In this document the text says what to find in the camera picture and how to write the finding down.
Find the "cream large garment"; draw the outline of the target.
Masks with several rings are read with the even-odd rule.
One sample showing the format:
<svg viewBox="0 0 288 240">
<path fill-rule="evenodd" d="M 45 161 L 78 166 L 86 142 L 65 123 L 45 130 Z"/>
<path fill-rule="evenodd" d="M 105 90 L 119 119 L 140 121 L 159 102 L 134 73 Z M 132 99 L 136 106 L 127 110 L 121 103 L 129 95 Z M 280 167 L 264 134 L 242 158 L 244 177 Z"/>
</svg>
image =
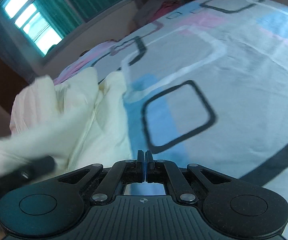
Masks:
<svg viewBox="0 0 288 240">
<path fill-rule="evenodd" d="M 47 155 L 55 175 L 130 159 L 125 92 L 122 73 L 99 82 L 93 67 L 59 85 L 49 76 L 36 79 L 14 100 L 11 134 L 0 138 L 0 176 Z"/>
</svg>

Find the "magenta folded clothes pile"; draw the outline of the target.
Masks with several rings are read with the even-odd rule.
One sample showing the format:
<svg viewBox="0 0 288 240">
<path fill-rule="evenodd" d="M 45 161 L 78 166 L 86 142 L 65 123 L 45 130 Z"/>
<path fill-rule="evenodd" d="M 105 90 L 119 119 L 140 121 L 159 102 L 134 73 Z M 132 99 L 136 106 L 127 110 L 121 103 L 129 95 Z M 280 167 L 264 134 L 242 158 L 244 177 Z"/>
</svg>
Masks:
<svg viewBox="0 0 288 240">
<path fill-rule="evenodd" d="M 135 14 L 133 21 L 140 27 L 181 7 L 186 0 L 148 0 Z"/>
</svg>

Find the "patterned bed sheet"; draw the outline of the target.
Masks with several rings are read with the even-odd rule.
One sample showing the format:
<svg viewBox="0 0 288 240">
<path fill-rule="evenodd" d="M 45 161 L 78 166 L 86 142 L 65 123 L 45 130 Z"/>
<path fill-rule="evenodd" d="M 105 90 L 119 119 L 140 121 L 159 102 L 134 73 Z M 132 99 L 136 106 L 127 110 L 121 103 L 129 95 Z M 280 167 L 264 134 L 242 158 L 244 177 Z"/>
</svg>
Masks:
<svg viewBox="0 0 288 240">
<path fill-rule="evenodd" d="M 197 163 L 288 202 L 288 6 L 196 0 L 56 78 L 125 76 L 131 150 Z M 288 225 L 284 231 L 288 239 Z"/>
</svg>

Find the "window with green curtain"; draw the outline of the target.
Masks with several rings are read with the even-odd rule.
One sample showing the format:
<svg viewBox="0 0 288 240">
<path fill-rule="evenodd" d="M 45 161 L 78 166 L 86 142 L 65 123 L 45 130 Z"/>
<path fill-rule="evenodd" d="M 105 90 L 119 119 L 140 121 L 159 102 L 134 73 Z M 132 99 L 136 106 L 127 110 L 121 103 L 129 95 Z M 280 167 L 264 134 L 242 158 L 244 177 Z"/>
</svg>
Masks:
<svg viewBox="0 0 288 240">
<path fill-rule="evenodd" d="M 44 63 L 87 22 L 124 0 L 0 0 L 12 38 L 29 63 Z"/>
</svg>

